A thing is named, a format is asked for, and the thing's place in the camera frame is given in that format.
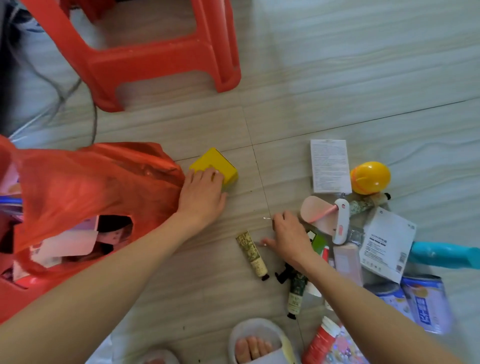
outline red plastic stool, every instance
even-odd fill
[[[115,89],[124,82],[193,70],[209,73],[218,92],[235,88],[241,78],[233,12],[229,0],[191,0],[196,32],[172,40],[97,50],[89,47],[69,20],[78,4],[91,22],[113,7],[115,0],[22,0],[88,85],[104,111],[123,111]]]

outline yellow plastic ball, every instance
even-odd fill
[[[366,162],[350,172],[352,190],[358,194],[375,194],[390,183],[390,170],[380,162]]]

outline white slipper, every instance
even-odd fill
[[[228,340],[228,356],[231,364],[238,364],[235,358],[235,344],[238,339],[255,336],[272,343],[270,354],[251,361],[252,364],[300,364],[298,355],[281,328],[264,318],[251,318],[236,325]]]
[[[145,364],[155,359],[163,359],[165,364],[180,364],[177,357],[168,350],[152,350],[147,352],[138,362],[138,364]]]

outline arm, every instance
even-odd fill
[[[2,362],[85,363],[149,278],[225,206],[223,176],[190,171],[179,209],[161,226],[44,294],[0,326]]]
[[[264,239],[322,293],[372,364],[459,364],[456,357],[393,307],[343,277],[316,254],[290,212],[274,216],[276,240]]]

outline yellow box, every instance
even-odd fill
[[[190,169],[197,172],[198,170],[205,170],[209,167],[215,168],[225,176],[223,180],[224,187],[235,182],[239,177],[235,167],[215,148],[210,148],[190,166]]]

